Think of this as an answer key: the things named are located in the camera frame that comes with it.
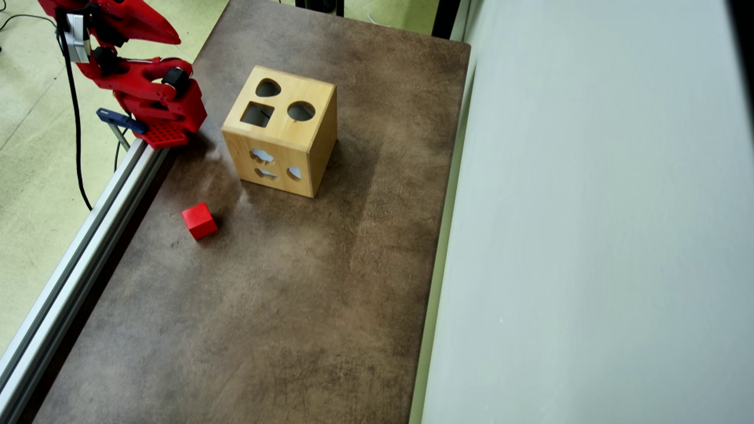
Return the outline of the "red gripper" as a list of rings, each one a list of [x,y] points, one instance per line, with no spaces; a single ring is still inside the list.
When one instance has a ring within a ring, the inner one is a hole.
[[[124,45],[140,39],[165,45],[178,45],[180,36],[166,18],[144,1],[39,1],[41,8],[57,24],[68,17],[82,17],[88,24],[97,15],[97,40],[106,45]]]

